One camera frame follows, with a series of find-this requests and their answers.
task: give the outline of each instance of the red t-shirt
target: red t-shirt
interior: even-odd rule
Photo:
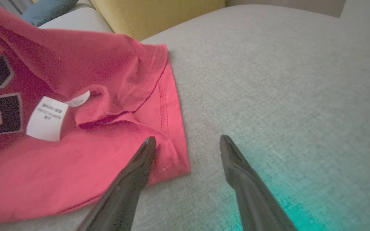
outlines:
[[[69,101],[60,141],[25,134],[46,96]],[[0,222],[95,202],[148,136],[157,155],[148,184],[190,172],[165,45],[125,35],[38,29],[0,8]]]

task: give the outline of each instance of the black number print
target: black number print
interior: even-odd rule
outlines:
[[[0,57],[0,89],[11,81],[13,70],[4,55]],[[19,93],[0,95],[0,134],[22,132],[22,100]]]

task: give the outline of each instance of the blue pillow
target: blue pillow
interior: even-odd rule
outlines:
[[[78,0],[39,0],[21,15],[34,26],[43,25],[68,12]]]

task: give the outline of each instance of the white label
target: white label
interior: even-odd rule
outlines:
[[[32,112],[26,134],[46,141],[59,141],[68,104],[44,96]]]
[[[68,104],[71,107],[78,107],[79,105],[84,104],[88,100],[90,95],[91,95],[91,92],[87,91],[84,94],[77,96],[68,102],[65,102],[65,104]]]

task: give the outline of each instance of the gray sofa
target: gray sofa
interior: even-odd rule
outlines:
[[[105,19],[94,9],[89,0],[79,0],[68,13],[40,25],[39,28],[112,32]]]
[[[144,190],[132,230],[242,230],[221,134],[299,230],[370,230],[370,15],[349,4],[233,6],[143,41],[168,46],[192,173]],[[90,209],[0,231],[71,231]]]

